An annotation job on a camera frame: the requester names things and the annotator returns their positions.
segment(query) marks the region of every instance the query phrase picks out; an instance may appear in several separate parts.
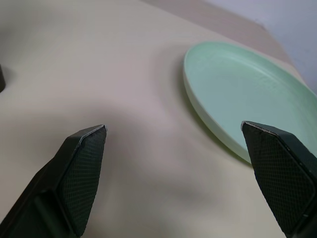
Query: beige table surface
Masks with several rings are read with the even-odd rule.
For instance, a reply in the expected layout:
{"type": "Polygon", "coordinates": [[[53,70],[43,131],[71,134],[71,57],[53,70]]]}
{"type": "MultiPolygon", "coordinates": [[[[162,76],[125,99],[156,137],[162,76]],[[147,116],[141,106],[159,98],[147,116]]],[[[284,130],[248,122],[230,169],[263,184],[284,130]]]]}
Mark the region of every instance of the beige table surface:
{"type": "Polygon", "coordinates": [[[284,237],[252,168],[184,93],[186,50],[231,40],[138,0],[13,3],[0,24],[0,220],[68,135],[104,123],[83,237],[284,237]]]}

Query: black object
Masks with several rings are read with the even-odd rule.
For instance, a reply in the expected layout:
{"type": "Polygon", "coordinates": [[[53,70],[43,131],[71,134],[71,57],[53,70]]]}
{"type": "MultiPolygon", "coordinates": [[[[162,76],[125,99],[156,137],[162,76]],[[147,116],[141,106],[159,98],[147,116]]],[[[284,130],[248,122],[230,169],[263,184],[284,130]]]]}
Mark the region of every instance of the black object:
{"type": "Polygon", "coordinates": [[[97,193],[105,139],[104,125],[68,137],[2,221],[0,238],[80,237],[97,193]]]}
{"type": "Polygon", "coordinates": [[[256,180],[286,237],[317,238],[317,158],[286,131],[250,121],[241,129],[256,180]]]}
{"type": "Polygon", "coordinates": [[[4,80],[3,72],[0,66],[0,92],[2,92],[4,88],[5,88],[5,80],[4,80]]]}

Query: light green plate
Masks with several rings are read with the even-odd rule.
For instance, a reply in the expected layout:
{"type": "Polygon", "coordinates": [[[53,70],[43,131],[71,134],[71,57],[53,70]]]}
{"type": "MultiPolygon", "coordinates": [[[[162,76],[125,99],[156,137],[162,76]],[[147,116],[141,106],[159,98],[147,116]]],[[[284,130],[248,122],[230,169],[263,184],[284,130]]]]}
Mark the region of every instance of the light green plate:
{"type": "Polygon", "coordinates": [[[246,161],[244,120],[293,133],[317,156],[317,97],[269,60],[227,43],[202,43],[185,56],[184,81],[204,123],[246,161]]]}

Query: white wall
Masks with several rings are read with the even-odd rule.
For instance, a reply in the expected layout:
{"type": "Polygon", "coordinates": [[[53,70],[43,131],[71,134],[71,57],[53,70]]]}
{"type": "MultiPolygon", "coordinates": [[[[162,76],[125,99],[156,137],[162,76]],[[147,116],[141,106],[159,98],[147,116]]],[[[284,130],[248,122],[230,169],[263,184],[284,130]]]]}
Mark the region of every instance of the white wall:
{"type": "Polygon", "coordinates": [[[263,25],[317,93],[317,0],[206,0],[263,25]]]}

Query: plate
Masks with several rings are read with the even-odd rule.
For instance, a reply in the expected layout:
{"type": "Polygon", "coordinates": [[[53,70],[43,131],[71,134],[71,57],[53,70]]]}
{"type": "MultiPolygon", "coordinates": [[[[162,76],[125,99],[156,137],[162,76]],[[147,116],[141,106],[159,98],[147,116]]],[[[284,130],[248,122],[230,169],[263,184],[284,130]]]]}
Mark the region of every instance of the plate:
{"type": "Polygon", "coordinates": [[[264,57],[228,43],[201,43],[186,53],[184,82],[207,127],[249,163],[244,120],[288,131],[317,156],[316,95],[264,57]]]}

